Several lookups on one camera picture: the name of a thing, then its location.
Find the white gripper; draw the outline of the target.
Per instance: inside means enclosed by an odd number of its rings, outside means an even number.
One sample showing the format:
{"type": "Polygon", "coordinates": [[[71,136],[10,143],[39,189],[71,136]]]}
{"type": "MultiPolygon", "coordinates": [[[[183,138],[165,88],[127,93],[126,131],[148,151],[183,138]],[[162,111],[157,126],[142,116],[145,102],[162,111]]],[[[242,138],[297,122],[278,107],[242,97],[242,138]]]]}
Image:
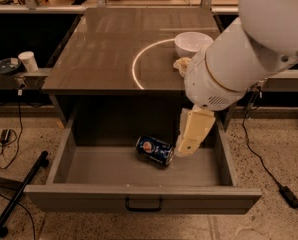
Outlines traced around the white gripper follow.
{"type": "Polygon", "coordinates": [[[182,57],[173,63],[179,74],[185,76],[187,98],[194,105],[201,107],[182,109],[179,136],[175,145],[175,155],[178,157],[190,156],[199,149],[215,123],[212,111],[228,108],[246,93],[245,90],[228,90],[212,77],[208,70],[206,50],[207,48],[203,47],[191,59],[182,57]]]}

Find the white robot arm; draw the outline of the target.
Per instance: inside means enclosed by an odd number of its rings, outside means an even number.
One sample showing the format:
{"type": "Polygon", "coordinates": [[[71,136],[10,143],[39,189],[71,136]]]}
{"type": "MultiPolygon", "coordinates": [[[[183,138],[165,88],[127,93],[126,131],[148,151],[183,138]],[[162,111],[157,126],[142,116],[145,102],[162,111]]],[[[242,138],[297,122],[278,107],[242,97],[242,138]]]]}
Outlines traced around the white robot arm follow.
{"type": "Polygon", "coordinates": [[[174,62],[193,103],[180,117],[175,146],[180,157],[196,152],[216,111],[240,100],[254,84],[298,63],[298,0],[239,0],[238,13],[211,44],[174,62]]]}

